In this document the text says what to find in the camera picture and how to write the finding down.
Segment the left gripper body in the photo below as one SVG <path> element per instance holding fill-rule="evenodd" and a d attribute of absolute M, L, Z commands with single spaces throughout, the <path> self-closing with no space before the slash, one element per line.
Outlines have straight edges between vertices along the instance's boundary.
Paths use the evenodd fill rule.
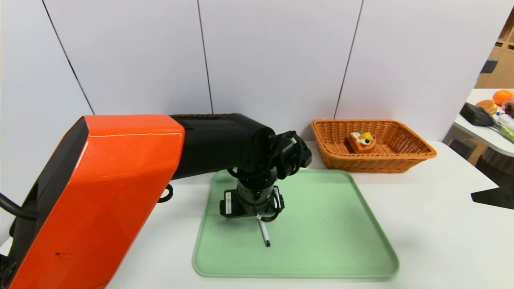
<path fill-rule="evenodd" d="M 275 179 L 239 179 L 235 189 L 224 191 L 220 215 L 225 218 L 277 218 L 285 208 Z"/>

